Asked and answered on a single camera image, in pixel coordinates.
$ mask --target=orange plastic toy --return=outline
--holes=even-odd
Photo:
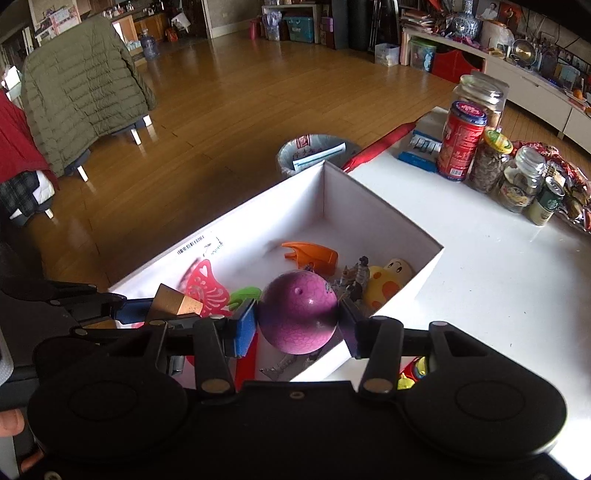
[[[293,252],[285,254],[285,258],[295,259],[297,268],[311,266],[315,273],[325,277],[335,274],[336,262],[339,259],[336,251],[306,242],[285,242],[281,246],[293,249]]]

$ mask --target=blue storage bin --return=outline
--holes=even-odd
[[[291,41],[314,43],[314,20],[312,17],[286,17]]]

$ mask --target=white cabinet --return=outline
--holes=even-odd
[[[591,152],[591,118],[577,108],[572,109],[564,134]]]
[[[485,73],[509,84],[509,100],[525,108],[543,121],[562,131],[569,119],[570,104],[535,80],[527,72],[521,73],[518,67],[486,62]]]

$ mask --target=plaid shirt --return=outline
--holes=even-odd
[[[9,215],[17,209],[25,216],[31,216],[37,211],[39,204],[33,196],[39,188],[39,178],[36,171],[24,171],[10,180],[0,183],[0,202]]]

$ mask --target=yellow toy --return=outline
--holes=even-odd
[[[391,272],[382,267],[369,267],[369,281],[363,292],[363,302],[374,311],[379,310],[400,288]]]
[[[396,278],[401,288],[414,277],[413,269],[401,258],[393,258],[384,268]]]

